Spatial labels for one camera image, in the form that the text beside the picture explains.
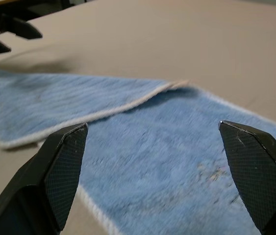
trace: beige table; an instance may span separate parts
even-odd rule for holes
[[[276,121],[276,5],[243,0],[97,0],[35,19],[44,38],[0,39],[0,68],[189,79]],[[0,151],[0,192],[37,148]],[[102,234],[75,200],[63,234]]]

